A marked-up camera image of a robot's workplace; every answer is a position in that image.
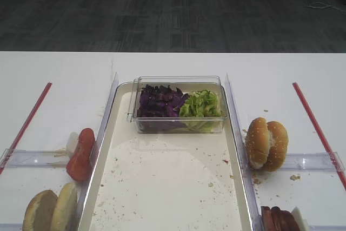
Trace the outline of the white metal tray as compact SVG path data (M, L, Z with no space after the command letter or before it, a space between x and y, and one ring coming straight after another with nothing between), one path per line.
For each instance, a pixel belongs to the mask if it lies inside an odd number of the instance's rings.
M121 84L79 230L250 230L230 122L219 134L140 134Z

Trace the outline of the dark meat patty slices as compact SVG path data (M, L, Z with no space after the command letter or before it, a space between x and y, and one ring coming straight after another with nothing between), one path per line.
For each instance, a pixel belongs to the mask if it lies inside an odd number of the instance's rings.
M302 230L293 214L281 210L278 206L261 207L263 228L265 231L299 231Z

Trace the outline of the purple cabbage shreds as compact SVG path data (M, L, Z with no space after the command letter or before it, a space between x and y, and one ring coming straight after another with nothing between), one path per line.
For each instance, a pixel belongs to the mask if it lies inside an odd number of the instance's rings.
M184 94L179 88L172 90L169 86L147 84L141 90L137 117L179 117L180 108L188 97L189 94ZM177 131L184 127L183 123L172 121L144 121L139 125L140 130L147 133Z

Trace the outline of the left lower clear cross rail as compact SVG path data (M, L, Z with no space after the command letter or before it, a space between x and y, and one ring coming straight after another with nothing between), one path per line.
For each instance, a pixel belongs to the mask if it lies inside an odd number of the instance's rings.
M22 224L20 223L1 223L0 231L22 231Z

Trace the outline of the left bun half rear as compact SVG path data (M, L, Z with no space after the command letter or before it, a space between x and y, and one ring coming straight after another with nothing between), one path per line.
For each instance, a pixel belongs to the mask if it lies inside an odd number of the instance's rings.
M77 186L73 182L64 185L60 191L54 213L52 215L50 230L69 230L71 219L74 216L77 207L77 196Z

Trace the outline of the white pusher block by tomato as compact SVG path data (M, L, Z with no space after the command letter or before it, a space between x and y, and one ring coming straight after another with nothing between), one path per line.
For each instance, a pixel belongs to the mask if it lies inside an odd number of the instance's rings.
M69 136L69 139L66 143L66 150L68 154L73 154L78 145L78 137L79 135L76 132L72 132Z

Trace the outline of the left upper clear cross rail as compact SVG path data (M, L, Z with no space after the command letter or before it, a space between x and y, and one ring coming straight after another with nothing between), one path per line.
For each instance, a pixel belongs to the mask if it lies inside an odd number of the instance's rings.
M1 156L1 168L65 168L69 160L69 153L64 149L54 151L6 149Z

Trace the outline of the red tomato slices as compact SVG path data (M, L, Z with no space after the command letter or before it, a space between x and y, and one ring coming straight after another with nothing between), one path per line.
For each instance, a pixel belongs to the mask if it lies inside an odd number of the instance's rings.
M75 181L86 181L91 174L90 155L95 144L94 132L85 128L78 137L78 144L72 158L66 165L68 175Z

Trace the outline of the right red strip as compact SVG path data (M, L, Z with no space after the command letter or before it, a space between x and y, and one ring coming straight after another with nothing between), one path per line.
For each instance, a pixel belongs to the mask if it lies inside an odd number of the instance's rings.
M329 155L330 159L331 159L331 162L332 164L334 165L336 171L337 171L337 174L338 174L338 177L343 185L343 187L345 188L345 173L344 173L344 170L341 169L341 163L339 162L339 160L336 158L336 154L334 153L334 151L332 150L331 146L329 145L329 142L328 140L326 139L314 113L312 112L306 98L304 97L299 85L297 82L294 82L292 83L292 86L294 87L294 90L297 94L297 96L299 97L300 99L300 102L302 103L310 121L312 122L312 125L314 126L315 130L316 130L316 133L318 134L318 137L320 138L323 146L324 146L324 149L325 151L327 152L327 154Z

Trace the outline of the right upper clear cross rail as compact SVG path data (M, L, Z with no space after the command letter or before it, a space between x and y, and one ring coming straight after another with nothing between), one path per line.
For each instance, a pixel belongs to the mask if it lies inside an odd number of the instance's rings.
M344 172L338 153L287 154L280 170Z

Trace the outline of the right sesame bun left half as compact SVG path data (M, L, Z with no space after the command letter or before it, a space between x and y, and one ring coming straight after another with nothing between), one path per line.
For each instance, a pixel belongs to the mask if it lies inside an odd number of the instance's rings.
M269 131L265 118L254 119L245 137L245 148L249 164L254 169L260 169L266 163L270 146Z

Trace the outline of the right lower clear cross rail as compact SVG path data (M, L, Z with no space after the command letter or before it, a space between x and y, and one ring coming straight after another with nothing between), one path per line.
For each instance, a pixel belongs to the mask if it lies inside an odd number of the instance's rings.
M346 226L309 226L310 231L346 231Z

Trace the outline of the green lettuce shreds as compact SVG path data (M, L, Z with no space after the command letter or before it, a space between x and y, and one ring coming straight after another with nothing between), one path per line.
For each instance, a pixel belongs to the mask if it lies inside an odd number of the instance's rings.
M210 90L191 92L189 97L181 106L180 117L221 117L218 105L218 96ZM210 133L216 126L213 121L189 121L186 126L192 131Z

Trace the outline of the clear plastic salad container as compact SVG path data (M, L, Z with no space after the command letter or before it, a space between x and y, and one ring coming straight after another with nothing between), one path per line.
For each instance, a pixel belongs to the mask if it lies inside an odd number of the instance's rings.
M220 133L227 118L218 76L141 76L133 81L128 121L140 133Z

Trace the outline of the sesame bun half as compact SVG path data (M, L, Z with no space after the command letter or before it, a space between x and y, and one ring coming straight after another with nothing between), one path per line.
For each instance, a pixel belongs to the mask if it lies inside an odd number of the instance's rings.
M263 170L276 171L283 165L286 158L289 142L288 133L284 125L277 121L268 122L267 128L270 150Z
M260 169L266 163L270 146L269 131L265 118L254 119L245 137L245 148L249 164L254 169Z

